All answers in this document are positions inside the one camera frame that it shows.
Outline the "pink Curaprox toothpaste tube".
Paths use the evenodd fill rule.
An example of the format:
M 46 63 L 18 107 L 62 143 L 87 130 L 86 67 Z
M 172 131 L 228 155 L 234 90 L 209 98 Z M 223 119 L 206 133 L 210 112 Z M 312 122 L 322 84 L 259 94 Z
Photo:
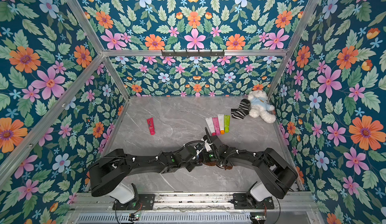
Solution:
M 214 125 L 215 134 L 216 134 L 217 136 L 218 136 L 218 135 L 221 135 L 219 119 L 218 119 L 217 117 L 212 118 L 212 122 L 213 122 L 213 125 Z

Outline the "white tube red cap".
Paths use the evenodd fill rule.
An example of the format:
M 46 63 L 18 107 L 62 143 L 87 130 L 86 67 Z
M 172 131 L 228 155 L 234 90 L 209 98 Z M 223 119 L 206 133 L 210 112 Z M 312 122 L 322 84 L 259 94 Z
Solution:
M 211 135 L 215 136 L 216 131 L 215 131 L 213 119 L 212 118 L 206 118 L 206 123 L 207 123 L 207 126 L 209 127 L 209 131 L 210 131 Z

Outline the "green Curaprox toothpaste tube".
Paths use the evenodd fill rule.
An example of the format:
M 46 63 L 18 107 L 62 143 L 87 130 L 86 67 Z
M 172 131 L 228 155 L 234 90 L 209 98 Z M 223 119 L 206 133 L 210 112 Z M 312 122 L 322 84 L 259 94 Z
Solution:
M 229 133 L 230 130 L 230 116 L 224 115 L 224 131 L 225 133 Z

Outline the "red Curaprox toothpaste tube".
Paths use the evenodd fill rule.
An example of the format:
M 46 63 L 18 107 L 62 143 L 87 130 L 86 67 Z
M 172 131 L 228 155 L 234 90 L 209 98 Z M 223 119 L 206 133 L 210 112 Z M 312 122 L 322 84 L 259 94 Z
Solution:
M 154 126 L 154 119 L 149 118 L 147 119 L 148 129 L 151 135 L 155 135 L 155 126 Z

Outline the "brown cloth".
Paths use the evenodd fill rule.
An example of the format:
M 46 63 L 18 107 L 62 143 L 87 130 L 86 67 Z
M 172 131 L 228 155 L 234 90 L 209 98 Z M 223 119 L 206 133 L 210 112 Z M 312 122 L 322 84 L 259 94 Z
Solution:
M 224 169 L 224 170 L 231 170 L 231 169 L 233 169 L 232 166 L 221 165 L 221 164 L 218 164 L 217 161 L 205 162 L 204 165 L 207 165 L 207 166 L 217 166 L 218 168 Z

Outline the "white tube orange cap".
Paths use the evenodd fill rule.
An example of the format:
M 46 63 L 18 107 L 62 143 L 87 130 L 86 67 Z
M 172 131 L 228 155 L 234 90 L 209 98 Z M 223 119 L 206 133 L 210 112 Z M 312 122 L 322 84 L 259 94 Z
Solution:
M 224 114 L 219 114 L 218 115 L 218 122 L 219 122 L 219 127 L 220 127 L 220 133 L 221 135 L 225 134 L 225 122 L 224 122 Z

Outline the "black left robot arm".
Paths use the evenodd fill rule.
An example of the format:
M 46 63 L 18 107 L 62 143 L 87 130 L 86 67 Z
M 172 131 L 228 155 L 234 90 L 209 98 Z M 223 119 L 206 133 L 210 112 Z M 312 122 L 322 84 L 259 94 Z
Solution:
M 173 173 L 182 168 L 193 170 L 201 148 L 184 146 L 174 152 L 156 156 L 135 156 L 116 149 L 89 167 L 91 195 L 100 197 L 111 193 L 124 178 L 144 173 Z

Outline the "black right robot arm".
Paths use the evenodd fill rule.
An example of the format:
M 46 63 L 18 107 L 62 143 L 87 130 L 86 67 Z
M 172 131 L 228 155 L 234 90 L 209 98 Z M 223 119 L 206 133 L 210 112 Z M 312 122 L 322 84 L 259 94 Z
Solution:
M 207 148 L 203 154 L 204 164 L 223 169 L 241 166 L 256 172 L 260 181 L 247 192 L 255 201 L 272 196 L 283 199 L 298 177 L 296 170 L 272 148 L 252 152 L 230 147 L 222 143 L 218 136 L 205 135 L 202 140 Z

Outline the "striped black white sock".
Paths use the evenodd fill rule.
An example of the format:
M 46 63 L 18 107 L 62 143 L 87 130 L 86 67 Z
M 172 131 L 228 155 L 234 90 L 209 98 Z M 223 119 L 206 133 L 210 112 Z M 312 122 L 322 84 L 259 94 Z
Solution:
M 251 102 L 248 99 L 243 99 L 240 102 L 238 108 L 231 109 L 231 117 L 238 120 L 243 120 L 247 115 L 249 115 L 251 109 Z

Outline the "white teddy bear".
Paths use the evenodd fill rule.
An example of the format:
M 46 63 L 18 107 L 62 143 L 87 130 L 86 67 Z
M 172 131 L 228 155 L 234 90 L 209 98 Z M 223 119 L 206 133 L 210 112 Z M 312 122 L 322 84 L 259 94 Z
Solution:
M 249 116 L 252 118 L 261 117 L 266 123 L 272 124 L 276 116 L 272 114 L 274 106 L 268 102 L 267 93 L 263 90 L 251 91 L 248 94 L 250 101 Z

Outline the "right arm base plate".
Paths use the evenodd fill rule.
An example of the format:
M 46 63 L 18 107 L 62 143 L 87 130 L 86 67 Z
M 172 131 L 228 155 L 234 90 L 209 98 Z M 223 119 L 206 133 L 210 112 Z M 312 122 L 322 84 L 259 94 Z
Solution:
M 228 201 L 233 204 L 236 210 L 273 210 L 274 202 L 272 197 L 263 201 L 255 200 L 251 195 L 246 193 L 234 193 L 232 199 Z

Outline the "black hook rail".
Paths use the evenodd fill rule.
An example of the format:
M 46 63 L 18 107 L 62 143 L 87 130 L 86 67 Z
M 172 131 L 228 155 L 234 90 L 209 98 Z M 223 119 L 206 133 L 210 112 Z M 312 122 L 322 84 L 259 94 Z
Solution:
M 224 50 L 161 50 L 163 57 L 223 57 Z

